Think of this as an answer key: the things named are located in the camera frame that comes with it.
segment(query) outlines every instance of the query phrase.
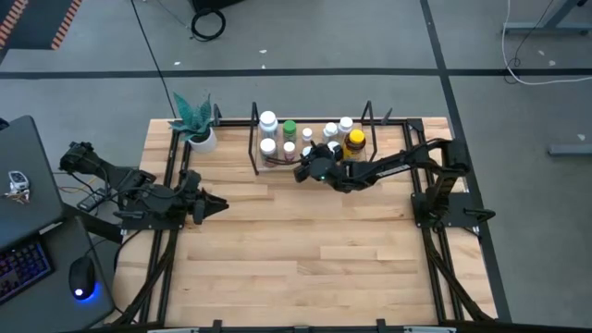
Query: wooden table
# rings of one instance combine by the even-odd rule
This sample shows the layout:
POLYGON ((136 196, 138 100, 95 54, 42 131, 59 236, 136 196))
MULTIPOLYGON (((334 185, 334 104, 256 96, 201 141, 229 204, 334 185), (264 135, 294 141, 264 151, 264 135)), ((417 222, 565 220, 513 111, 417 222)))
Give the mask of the wooden table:
MULTIPOLYGON (((446 118, 423 121, 428 140, 450 138, 446 118)), ((191 154, 190 168, 230 208, 202 226, 190 217, 180 232, 167 327, 210 327, 214 319, 223 319, 225 327, 374 326, 377 318, 388 325, 437 323, 422 236, 413 222, 409 172, 343 194, 311 179, 297 184, 291 172, 255 176, 248 128, 217 128, 216 136, 216 150, 191 154)), ((399 128, 376 127, 376 138, 376 158, 404 148, 399 128)), ((140 168, 159 181, 170 140, 167 121, 152 120, 140 168)), ((448 239, 458 279, 495 316, 477 238, 449 228, 448 239)), ((113 290, 120 308, 145 280, 152 240, 153 232, 145 230, 121 251, 113 290)), ((450 318, 450 295, 440 282, 450 318)), ((159 293, 156 286, 151 319, 159 293)))

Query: keyboard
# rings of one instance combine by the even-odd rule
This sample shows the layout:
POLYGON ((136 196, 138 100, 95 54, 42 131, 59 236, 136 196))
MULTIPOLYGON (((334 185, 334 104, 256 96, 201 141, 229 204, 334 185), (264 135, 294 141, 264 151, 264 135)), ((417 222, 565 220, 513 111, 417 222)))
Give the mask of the keyboard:
POLYGON ((39 235, 0 251, 0 304, 52 271, 39 235))

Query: bottle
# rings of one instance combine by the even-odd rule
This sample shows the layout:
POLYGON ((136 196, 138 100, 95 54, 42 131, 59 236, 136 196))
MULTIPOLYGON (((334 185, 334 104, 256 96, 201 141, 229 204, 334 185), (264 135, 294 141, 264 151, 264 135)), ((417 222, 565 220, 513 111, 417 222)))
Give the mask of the bottle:
POLYGON ((284 142, 296 143, 296 123, 294 120, 284 122, 284 142))
POLYGON ((329 147, 336 160, 340 161, 343 158, 343 150, 339 142, 329 142, 327 143, 327 147, 329 147))
POLYGON ((276 164, 268 161, 267 158, 278 158, 278 149, 276 148, 276 142, 271 138, 261 140, 259 145, 261 148, 261 158, 263 159, 263 165, 265 167, 275 167, 276 164))
POLYGON ((308 156, 308 154, 311 153, 311 149, 313 149, 313 147, 311 147, 311 146, 304 147, 304 149, 302 149, 302 156, 304 156, 304 157, 308 156))
POLYGON ((284 158, 286 161, 293 161, 296 152, 296 145, 293 142, 284 143, 284 158))
POLYGON ((311 144, 311 140, 313 139, 313 130, 306 128, 302 130, 302 143, 308 145, 311 144))
POLYGON ((271 111, 265 111, 259 117, 259 128, 263 139, 275 140, 278 138, 278 119, 276 114, 271 111))
POLYGON ((337 139, 337 125, 335 123, 327 123, 323 129, 323 142, 329 143, 337 139))
POLYGON ((366 146, 366 138, 364 133, 359 129, 354 129, 345 138, 343 143, 343 160, 357 161, 360 159, 364 147, 366 146))
POLYGON ((350 134, 352 129, 353 129, 353 120, 350 117, 343 117, 339 121, 339 125, 337 127, 337 130, 339 132, 338 142, 343 143, 343 141, 345 141, 345 138, 350 134))

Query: floor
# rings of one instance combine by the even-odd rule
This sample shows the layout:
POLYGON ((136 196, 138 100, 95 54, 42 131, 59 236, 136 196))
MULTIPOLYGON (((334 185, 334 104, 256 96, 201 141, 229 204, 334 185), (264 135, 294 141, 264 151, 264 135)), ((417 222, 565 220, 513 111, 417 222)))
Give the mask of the floor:
MULTIPOLYGON (((191 20, 187 0, 161 3, 191 20)), ((546 5, 514 0, 511 20, 536 21, 546 5)), ((592 160, 546 154, 550 143, 592 138, 592 81, 530 87, 508 84, 496 70, 449 76, 443 68, 504 67, 505 1, 246 0, 224 10, 227 30, 210 43, 190 39, 156 0, 136 7, 169 91, 194 103, 211 94, 224 117, 247 117, 252 101, 286 117, 358 115, 366 100, 378 115, 392 107, 393 117, 450 117, 468 142, 485 206, 498 213, 490 231, 512 321, 592 327, 582 314, 592 307, 592 160), (436 56, 428 9, 441 45, 436 56), (273 71, 283 68, 293 70, 273 71)), ((592 6, 566 21, 592 23, 592 6)), ((210 31, 216 19, 200 25, 210 31)), ((508 36, 508 54, 521 37, 508 36)), ((556 80, 562 69, 592 68, 591 53, 590 35, 533 35, 521 49, 521 68, 550 76, 523 79, 556 80)), ((92 142, 115 165, 137 166, 149 119, 171 117, 129 0, 85 0, 59 50, 9 50, 0 79, 1 117, 33 115, 54 170, 72 141, 92 142)), ((56 179, 78 186, 64 175, 56 179)), ((65 195, 71 203, 81 198, 65 195)), ((117 222, 108 207, 100 216, 117 222)), ((98 249, 111 262, 115 245, 98 249)))

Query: blue light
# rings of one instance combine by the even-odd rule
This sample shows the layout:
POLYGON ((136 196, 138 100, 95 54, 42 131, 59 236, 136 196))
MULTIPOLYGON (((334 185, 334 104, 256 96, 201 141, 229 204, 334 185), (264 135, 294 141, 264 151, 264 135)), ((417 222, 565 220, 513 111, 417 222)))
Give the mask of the blue light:
POLYGON ((92 294, 90 294, 89 297, 85 298, 84 300, 77 300, 77 301, 82 304, 96 302, 97 299, 99 298, 100 294, 101 294, 101 284, 99 282, 96 282, 96 283, 94 283, 94 291, 92 292, 92 294))

